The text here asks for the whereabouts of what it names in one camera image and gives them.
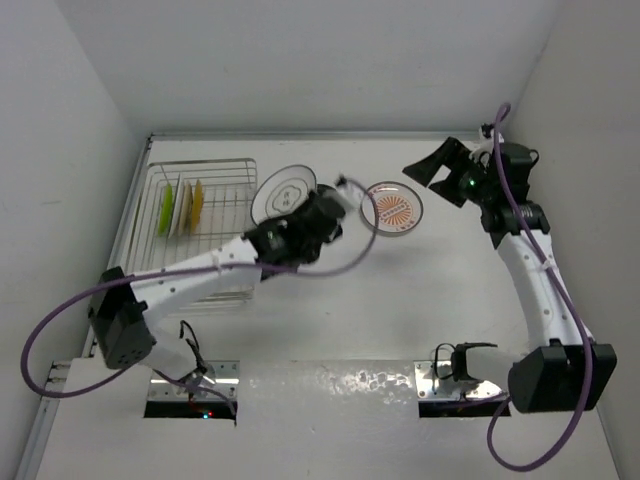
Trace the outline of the plain white plate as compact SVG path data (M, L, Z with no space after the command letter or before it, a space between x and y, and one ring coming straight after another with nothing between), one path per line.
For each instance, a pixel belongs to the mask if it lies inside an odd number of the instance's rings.
M306 165L294 164L276 171L258 188L251 204L251 219L259 224L293 212L316 186L315 172Z

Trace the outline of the white plate orange sunburst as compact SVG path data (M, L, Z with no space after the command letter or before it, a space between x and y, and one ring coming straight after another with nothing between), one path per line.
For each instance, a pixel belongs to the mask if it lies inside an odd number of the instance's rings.
M418 194L404 183L383 181L372 184L368 193L374 199L378 212L375 226L374 211L369 200L360 208L364 224L381 236L398 237L413 231L424 215L423 202Z

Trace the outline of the yellow plate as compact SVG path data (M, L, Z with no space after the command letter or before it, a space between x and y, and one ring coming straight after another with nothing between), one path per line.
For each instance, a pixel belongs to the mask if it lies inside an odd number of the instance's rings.
M194 235L200 223L201 212L204 204L204 188L200 180L196 181L193 190L193 200L190 217L190 234Z

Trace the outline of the large white plate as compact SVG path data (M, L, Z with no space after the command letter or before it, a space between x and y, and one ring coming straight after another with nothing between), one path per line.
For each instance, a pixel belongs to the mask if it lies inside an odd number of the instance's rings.
M169 233L168 233L169 238L174 237L178 230L179 217L182 209L183 195L184 195L184 179L183 179L183 174L180 173L178 175L178 182L177 182L177 187L175 192L175 200L173 205L171 224L170 224Z

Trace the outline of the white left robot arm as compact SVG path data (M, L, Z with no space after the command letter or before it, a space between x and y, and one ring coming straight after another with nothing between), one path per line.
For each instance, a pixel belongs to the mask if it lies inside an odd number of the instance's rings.
M314 263L322 246L341 236L343 220L361 201L346 181L321 186L293 212L211 251L149 272L105 271L103 289L92 295L88 312L105 366L124 370L141 364L173 380L203 375L195 344L167 333L161 322L203 298Z

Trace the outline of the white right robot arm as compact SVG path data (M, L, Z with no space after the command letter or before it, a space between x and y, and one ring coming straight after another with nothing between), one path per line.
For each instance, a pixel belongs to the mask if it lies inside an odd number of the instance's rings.
M406 176L449 203L481 210L481 223L506 265L527 325L529 350L513 357L490 342L458 344L448 379L487 380L502 387L521 413L563 412L598 403L617 364L610 344L578 327L565 302L550 225L529 200L536 150L506 142L475 151L449 137L432 154L404 168Z

